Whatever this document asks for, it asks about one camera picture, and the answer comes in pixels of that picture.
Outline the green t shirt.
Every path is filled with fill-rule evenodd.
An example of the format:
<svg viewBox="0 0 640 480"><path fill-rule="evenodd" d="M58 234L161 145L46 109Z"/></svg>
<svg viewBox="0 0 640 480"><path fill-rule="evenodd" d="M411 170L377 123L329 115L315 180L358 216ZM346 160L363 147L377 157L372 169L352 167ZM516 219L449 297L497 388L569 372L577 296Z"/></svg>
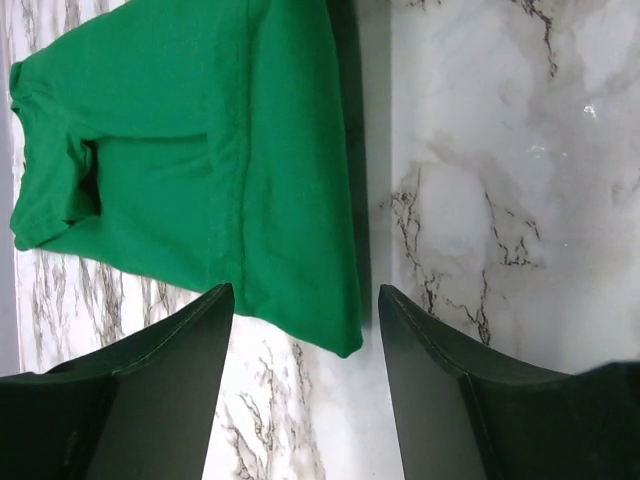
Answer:
<svg viewBox="0 0 640 480"><path fill-rule="evenodd" d="M327 1L130 1L13 64L15 245L186 290L347 357L363 343Z"/></svg>

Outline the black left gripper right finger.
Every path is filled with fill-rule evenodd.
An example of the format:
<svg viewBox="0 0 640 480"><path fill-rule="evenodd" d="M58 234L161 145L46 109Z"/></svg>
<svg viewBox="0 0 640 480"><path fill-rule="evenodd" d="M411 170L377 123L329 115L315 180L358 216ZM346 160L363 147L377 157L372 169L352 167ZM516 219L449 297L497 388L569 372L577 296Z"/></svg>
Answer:
<svg viewBox="0 0 640 480"><path fill-rule="evenodd" d="M381 287L378 310L408 479L635 479L639 365L576 375L517 360Z"/></svg>

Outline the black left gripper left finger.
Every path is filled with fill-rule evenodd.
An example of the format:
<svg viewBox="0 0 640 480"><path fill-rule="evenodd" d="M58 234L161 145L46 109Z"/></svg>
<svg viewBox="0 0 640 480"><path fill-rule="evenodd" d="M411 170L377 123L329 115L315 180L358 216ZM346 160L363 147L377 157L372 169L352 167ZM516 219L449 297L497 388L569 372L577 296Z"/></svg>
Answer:
<svg viewBox="0 0 640 480"><path fill-rule="evenodd" d="M104 348L2 378L2 478L201 478L233 311L216 286Z"/></svg>

